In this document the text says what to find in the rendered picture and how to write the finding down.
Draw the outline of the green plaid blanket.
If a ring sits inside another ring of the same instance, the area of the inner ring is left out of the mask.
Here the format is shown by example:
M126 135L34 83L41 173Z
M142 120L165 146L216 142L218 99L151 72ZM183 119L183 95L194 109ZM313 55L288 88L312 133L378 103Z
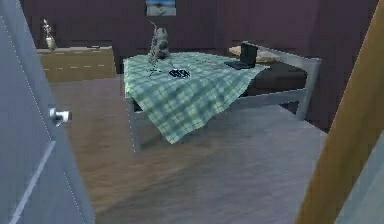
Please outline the green plaid blanket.
M225 65L227 61L231 59L178 52L151 65L146 55L132 56L124 60L125 93L173 144L225 111L254 78L268 69L257 64L251 69L236 70ZM168 74L172 69L184 69L190 77L172 77Z

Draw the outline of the grey cat figure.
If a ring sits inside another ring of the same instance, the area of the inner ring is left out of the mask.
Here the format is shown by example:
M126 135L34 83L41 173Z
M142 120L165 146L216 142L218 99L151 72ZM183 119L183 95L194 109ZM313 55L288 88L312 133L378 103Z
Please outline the grey cat figure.
M163 27L158 27L154 22L151 22L154 31L148 53L148 62L155 65L158 60L163 60L170 55L168 32Z

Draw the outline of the black laptop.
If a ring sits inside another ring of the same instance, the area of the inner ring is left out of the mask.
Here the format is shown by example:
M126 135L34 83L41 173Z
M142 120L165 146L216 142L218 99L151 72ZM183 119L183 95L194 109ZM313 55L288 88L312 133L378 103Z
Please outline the black laptop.
M227 61L225 65L236 70L251 69L255 67L258 47L249 42L240 45L240 59L238 61Z

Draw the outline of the beige pillow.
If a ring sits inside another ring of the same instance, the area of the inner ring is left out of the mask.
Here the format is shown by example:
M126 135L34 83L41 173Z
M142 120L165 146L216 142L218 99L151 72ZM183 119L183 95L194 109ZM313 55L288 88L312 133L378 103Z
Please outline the beige pillow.
M240 46L230 47L228 51L233 55L239 56L241 54L241 47ZM259 50L257 52L257 56L256 56L257 63L274 62L278 60L279 60L279 56L269 51Z

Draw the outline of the olive chest of drawers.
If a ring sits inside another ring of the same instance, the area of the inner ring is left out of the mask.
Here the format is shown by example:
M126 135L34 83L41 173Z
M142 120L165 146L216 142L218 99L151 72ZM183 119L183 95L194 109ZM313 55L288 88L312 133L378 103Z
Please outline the olive chest of drawers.
M54 51L38 49L37 53L49 82L114 78L117 75L111 46L57 48Z

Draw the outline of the silver door knob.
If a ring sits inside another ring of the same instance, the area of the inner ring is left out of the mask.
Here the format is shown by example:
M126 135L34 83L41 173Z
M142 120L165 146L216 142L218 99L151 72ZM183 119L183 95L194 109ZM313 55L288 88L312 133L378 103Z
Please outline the silver door knob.
M56 108L49 110L49 117L53 121L56 127L59 127L63 123L68 123L72 120L71 111L58 111Z

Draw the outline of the pale statuette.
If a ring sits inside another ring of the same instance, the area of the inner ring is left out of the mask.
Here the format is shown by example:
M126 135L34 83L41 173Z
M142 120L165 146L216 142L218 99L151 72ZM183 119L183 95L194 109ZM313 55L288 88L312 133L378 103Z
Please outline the pale statuette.
M49 25L46 19L43 20L43 29L46 33L46 43L47 43L48 49L51 51L55 50L57 46L56 46L56 41L52 35L52 27Z

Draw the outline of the grey room door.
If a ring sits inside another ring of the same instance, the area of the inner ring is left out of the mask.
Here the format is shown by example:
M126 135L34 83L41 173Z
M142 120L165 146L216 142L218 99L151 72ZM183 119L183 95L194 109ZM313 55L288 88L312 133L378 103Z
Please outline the grey room door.
M0 224L95 224L19 0L0 0Z

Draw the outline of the grey metal frame bed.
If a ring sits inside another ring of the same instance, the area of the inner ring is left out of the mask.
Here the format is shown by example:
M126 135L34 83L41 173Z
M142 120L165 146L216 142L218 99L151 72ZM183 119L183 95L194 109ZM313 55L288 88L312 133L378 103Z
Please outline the grey metal frame bed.
M304 119L319 74L321 60L319 58L307 58L282 52L264 46L260 50L278 55L279 60L256 63L256 65L266 65L268 69L254 78L247 90L227 109L248 109L296 102L298 104L296 116L299 119ZM141 119L149 118L136 101L128 97L126 93L125 99L128 107L128 121L133 150L139 151L141 149L141 142L138 136L138 124Z

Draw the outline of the framed wall picture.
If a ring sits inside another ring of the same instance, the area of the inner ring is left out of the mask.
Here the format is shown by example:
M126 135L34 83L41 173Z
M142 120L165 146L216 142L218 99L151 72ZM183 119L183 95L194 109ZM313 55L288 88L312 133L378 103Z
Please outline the framed wall picture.
M176 0L146 0L147 16L175 16Z

